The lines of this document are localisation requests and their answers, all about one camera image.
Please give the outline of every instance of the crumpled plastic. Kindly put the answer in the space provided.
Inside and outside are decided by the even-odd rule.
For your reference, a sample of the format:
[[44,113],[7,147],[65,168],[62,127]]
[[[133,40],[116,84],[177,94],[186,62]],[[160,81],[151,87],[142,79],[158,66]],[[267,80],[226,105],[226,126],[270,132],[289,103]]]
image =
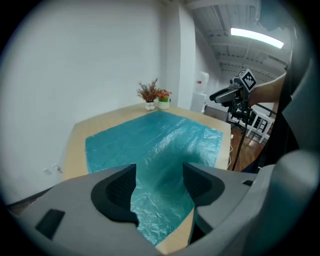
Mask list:
[[157,245],[194,207],[183,183],[183,163],[214,167],[222,137],[196,121],[155,111],[86,138],[88,172],[136,164],[131,211],[138,230]]

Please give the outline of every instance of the white flower pot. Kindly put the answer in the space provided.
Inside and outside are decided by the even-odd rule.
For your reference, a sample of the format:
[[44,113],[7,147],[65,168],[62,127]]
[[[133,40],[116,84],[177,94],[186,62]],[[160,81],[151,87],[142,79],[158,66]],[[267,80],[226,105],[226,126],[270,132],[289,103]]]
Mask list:
[[155,110],[155,109],[156,109],[154,102],[146,102],[145,105],[144,105],[144,107],[145,107],[145,109],[148,110],[148,111],[151,111],[151,110]]
[[170,107],[170,102],[159,101],[158,108],[161,110],[167,110]]

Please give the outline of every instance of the white chair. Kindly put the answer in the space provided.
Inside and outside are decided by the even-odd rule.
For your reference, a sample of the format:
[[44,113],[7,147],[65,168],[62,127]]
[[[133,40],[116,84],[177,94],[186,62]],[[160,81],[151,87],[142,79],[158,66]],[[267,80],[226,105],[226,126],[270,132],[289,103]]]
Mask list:
[[[260,111],[255,110],[255,109],[252,109],[252,111],[255,113],[255,118],[254,118],[253,123],[252,123],[252,125],[251,125],[251,128],[250,128],[249,131],[247,132],[246,136],[247,136],[247,137],[249,136],[249,134],[251,133],[252,129],[255,129],[255,131],[257,131],[257,130],[260,128],[260,126],[261,126],[261,124],[262,124],[262,121],[263,121],[263,120],[266,121],[266,124],[265,124],[266,127],[265,127],[264,132],[263,132],[263,134],[262,134],[262,136],[261,136],[261,139],[259,140],[259,144],[261,144],[261,142],[262,142],[262,141],[264,140],[264,138],[266,137],[267,132],[269,131],[271,125],[274,123],[275,120],[274,120],[273,118],[267,116],[265,113],[262,113],[262,112],[260,112]],[[261,118],[261,119],[260,119],[260,122],[259,122],[258,126],[257,126],[256,128],[254,128],[254,126],[255,126],[256,121],[258,120],[258,118]]]

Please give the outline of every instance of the ceiling light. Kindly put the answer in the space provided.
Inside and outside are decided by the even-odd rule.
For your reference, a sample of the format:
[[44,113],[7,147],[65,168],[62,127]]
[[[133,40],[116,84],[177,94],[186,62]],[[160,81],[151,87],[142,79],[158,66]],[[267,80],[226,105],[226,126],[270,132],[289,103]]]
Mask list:
[[265,34],[260,34],[260,33],[257,33],[257,32],[253,32],[253,31],[250,31],[250,30],[240,29],[240,28],[232,27],[231,28],[231,35],[245,37],[245,38],[251,38],[251,39],[256,39],[256,40],[265,42],[267,44],[273,45],[275,47],[278,47],[279,49],[281,49],[282,46],[284,45],[283,42],[281,42],[281,41],[279,41],[279,40],[277,40],[277,39],[275,39],[273,37],[267,36]]

